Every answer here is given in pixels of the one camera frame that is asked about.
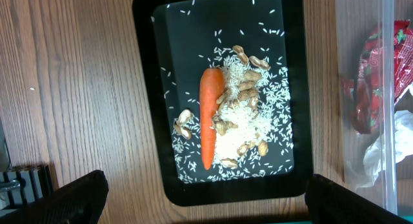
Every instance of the black plastic tray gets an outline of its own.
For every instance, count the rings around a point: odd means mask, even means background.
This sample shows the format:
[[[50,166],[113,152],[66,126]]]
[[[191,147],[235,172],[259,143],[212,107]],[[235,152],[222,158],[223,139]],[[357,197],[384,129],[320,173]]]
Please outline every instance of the black plastic tray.
[[[157,57],[161,49],[156,49],[151,20],[159,5],[180,1],[188,0],[134,0],[132,6],[166,196],[177,205],[189,206],[291,197],[304,193],[306,181],[312,175],[312,149],[302,0],[281,0],[289,69],[294,168],[282,175],[196,184],[184,184],[177,177],[168,107]],[[164,52],[160,54],[172,57],[168,42],[165,41],[165,44]]]

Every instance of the black object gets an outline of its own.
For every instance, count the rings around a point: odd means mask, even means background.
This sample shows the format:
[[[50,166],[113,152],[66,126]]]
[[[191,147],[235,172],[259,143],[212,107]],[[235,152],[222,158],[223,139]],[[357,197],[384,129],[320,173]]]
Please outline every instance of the black object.
[[[189,206],[292,197],[304,193],[307,179],[313,171],[303,0],[281,0],[289,68],[294,160],[297,162],[293,171],[280,176],[197,184],[184,184],[178,179],[151,21],[151,15],[159,5],[180,1],[188,0],[134,0],[132,4],[166,196],[176,205]],[[171,52],[166,51],[165,54],[172,57]]]
[[[410,223],[317,174],[308,181],[305,203],[314,224]]]
[[[108,191],[104,173],[95,170],[52,195],[3,216],[0,223],[97,223]]]
[[[0,172],[0,192],[7,192],[6,208],[0,210],[0,217],[10,210],[51,195],[53,186],[48,166],[13,168],[10,172]]]

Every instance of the wooden surface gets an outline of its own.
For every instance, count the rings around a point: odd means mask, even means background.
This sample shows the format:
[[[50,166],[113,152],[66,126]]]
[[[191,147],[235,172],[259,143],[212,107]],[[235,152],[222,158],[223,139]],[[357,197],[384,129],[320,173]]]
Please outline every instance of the wooden surface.
[[[334,0],[304,5],[314,168],[342,184]],[[101,223],[306,215],[303,196],[189,208],[167,200],[131,7],[0,0],[0,116],[12,164],[52,165],[57,187],[104,170],[110,193]]]

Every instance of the red packaging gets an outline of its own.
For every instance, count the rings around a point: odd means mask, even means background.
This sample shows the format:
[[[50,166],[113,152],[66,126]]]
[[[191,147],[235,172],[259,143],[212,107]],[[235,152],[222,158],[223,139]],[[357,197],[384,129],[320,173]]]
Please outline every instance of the red packaging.
[[[410,21],[394,22],[394,97],[395,104],[413,82],[413,30]],[[356,102],[356,109],[349,114],[354,129],[369,134],[378,127],[379,109],[383,102],[381,67],[382,37],[375,29],[366,40],[360,55],[357,78],[341,78],[345,96]]]

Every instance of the carrot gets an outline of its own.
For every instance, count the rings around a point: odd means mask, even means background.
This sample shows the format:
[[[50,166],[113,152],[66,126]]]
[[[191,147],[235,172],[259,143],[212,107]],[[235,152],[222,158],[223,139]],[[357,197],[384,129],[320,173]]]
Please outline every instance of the carrot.
[[[208,68],[204,71],[199,88],[201,107],[201,157],[205,169],[209,170],[214,160],[216,131],[211,129],[212,116],[217,112],[216,103],[225,89],[225,79],[221,69]]]

